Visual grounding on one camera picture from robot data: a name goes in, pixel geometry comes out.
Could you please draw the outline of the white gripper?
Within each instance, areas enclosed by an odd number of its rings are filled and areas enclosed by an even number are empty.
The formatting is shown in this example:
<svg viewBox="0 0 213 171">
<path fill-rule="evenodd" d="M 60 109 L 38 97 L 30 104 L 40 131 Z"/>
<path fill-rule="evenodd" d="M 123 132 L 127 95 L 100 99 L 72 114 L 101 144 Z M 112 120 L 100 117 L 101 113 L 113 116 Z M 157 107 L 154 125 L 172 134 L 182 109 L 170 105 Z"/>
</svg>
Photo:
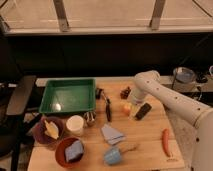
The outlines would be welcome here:
<svg viewBox="0 0 213 171">
<path fill-rule="evenodd" d="M 127 98 L 127 101 L 131 104 L 131 115 L 135 115 L 141 106 L 144 104 L 144 99 L 147 96 L 147 93 L 141 91 L 139 88 L 134 86 L 131 89 L 131 92 Z"/>
</svg>

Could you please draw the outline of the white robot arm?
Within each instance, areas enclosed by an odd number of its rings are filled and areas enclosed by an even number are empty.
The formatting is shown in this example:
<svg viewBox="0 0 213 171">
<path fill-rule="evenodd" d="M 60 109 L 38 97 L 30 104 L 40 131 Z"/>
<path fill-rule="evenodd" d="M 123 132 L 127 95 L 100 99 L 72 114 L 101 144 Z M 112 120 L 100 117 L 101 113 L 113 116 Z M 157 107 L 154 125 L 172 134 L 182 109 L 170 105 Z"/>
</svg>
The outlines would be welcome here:
<svg viewBox="0 0 213 171">
<path fill-rule="evenodd" d="M 133 83 L 130 103 L 141 104 L 150 94 L 197 129 L 191 171 L 213 171 L 213 107 L 165 87 L 155 70 L 137 73 Z"/>
</svg>

